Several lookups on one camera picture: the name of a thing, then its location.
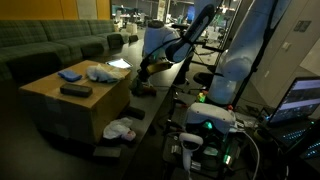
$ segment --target white cloth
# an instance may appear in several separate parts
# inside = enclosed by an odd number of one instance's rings
[[[116,119],[104,128],[103,137],[106,139],[114,139],[121,137],[122,139],[132,141],[136,137],[136,133],[130,130],[132,120],[129,118]]]
[[[124,75],[119,72],[119,68],[107,70],[100,64],[98,64],[97,66],[89,66],[87,68],[87,75],[92,81],[107,83],[112,83],[125,78]]]

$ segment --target cardboard box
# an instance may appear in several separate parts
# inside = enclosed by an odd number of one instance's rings
[[[20,87],[22,100],[38,129],[84,143],[100,141],[105,126],[129,104],[130,70],[121,69],[125,79],[117,83],[93,82],[86,77],[86,69],[98,64],[83,61],[68,68],[83,76],[75,84],[92,87],[93,93],[87,98],[61,94],[60,86],[66,81],[57,73]]]

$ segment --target green light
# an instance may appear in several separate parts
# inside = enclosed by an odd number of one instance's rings
[[[204,102],[205,100],[206,100],[206,97],[205,97],[205,96],[200,97],[200,99],[199,99],[200,102]]]
[[[228,165],[230,163],[230,160],[231,160],[231,157],[229,155],[224,155],[223,162],[225,164]]]
[[[208,128],[208,129],[212,129],[212,124],[210,122],[206,122],[203,125],[204,127]]]

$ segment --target monitor screen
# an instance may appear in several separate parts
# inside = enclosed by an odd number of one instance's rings
[[[191,23],[194,19],[194,6],[188,7],[188,13],[187,13],[187,23]]]
[[[118,68],[130,68],[132,67],[132,65],[127,62],[124,59],[117,59],[117,60],[113,60],[113,61],[108,61],[106,62],[106,64],[110,65],[110,66],[114,66],[114,67],[118,67]]]
[[[320,104],[320,77],[296,78],[269,118],[269,125],[307,118]]]

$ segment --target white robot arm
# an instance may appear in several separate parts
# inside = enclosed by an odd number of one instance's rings
[[[239,81],[250,73],[252,65],[262,47],[266,28],[274,28],[291,0],[254,0],[239,26],[229,47],[222,55],[207,98],[220,105],[230,104]],[[268,21],[272,7],[276,4],[272,21]]]
[[[216,7],[214,2],[214,0],[195,0],[195,20],[183,36],[179,36],[176,30],[164,26],[161,21],[152,21],[148,24],[144,37],[144,58],[140,64],[141,69],[130,86],[133,95],[148,93],[150,89],[143,85],[143,82],[147,82],[150,75],[171,68],[173,64],[170,62],[181,62],[189,55],[195,41],[214,18]],[[169,61],[158,63],[161,52],[165,53],[164,56]]]

